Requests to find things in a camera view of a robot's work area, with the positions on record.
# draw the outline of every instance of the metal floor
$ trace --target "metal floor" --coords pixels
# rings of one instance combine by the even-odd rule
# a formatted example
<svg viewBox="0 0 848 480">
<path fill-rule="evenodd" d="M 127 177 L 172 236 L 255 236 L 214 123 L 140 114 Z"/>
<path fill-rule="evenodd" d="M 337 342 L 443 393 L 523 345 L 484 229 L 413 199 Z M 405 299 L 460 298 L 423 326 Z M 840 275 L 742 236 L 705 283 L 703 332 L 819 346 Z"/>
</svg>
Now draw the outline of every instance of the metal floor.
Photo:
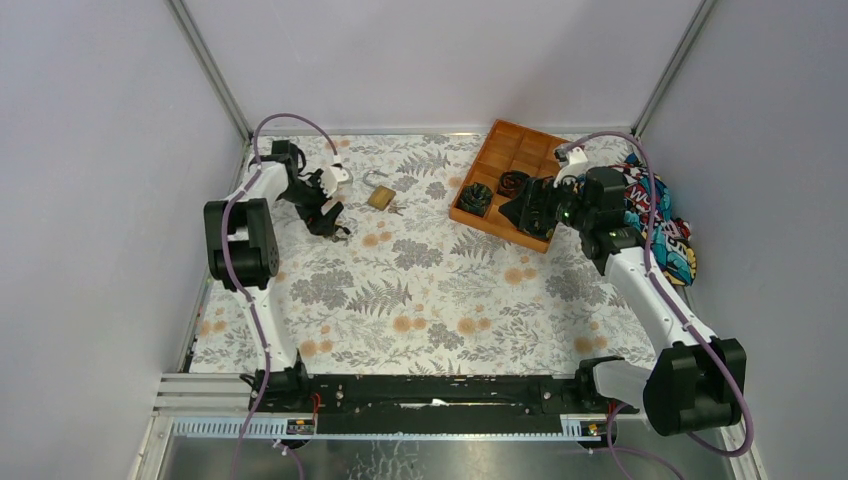
<svg viewBox="0 0 848 480">
<path fill-rule="evenodd" d="M 662 456 L 687 480 L 735 478 L 730 463 L 685 436 L 663 438 L 639 420 L 620 423 L 618 445 Z M 704 438 L 722 445 L 711 431 Z M 236 441 L 173 437 L 163 480 L 227 480 Z M 315 440 L 297 450 L 309 480 L 341 479 L 616 479 L 624 478 L 606 453 L 589 455 L 572 442 Z M 653 461 L 620 454 L 634 479 L 676 478 Z M 295 461 L 268 440 L 242 446 L 239 479 L 297 479 Z"/>
</svg>

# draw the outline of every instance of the gray wall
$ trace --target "gray wall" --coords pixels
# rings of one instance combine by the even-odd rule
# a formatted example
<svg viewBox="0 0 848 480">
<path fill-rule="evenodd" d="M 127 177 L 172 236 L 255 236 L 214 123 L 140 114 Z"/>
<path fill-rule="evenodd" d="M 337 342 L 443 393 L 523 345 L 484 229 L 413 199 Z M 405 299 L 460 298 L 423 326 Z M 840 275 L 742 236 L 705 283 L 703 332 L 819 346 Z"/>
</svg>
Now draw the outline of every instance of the gray wall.
<svg viewBox="0 0 848 480">
<path fill-rule="evenodd" d="M 253 124 L 455 132 L 630 125 L 699 1 L 186 3 Z"/>
<path fill-rule="evenodd" d="M 164 2 L 0 12 L 0 478 L 125 478 L 240 145 Z"/>
<path fill-rule="evenodd" d="M 848 2 L 719 2 L 645 134 L 772 479 L 844 478 Z"/>
</svg>

